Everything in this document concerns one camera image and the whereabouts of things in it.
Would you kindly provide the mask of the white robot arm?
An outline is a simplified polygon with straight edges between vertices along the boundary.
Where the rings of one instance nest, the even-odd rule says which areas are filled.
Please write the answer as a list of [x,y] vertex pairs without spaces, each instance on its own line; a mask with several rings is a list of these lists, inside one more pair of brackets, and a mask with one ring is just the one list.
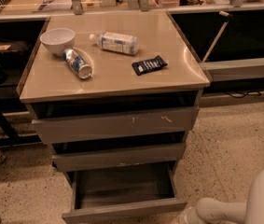
[[224,203],[201,198],[170,224],[264,224],[264,170],[253,180],[246,202]]

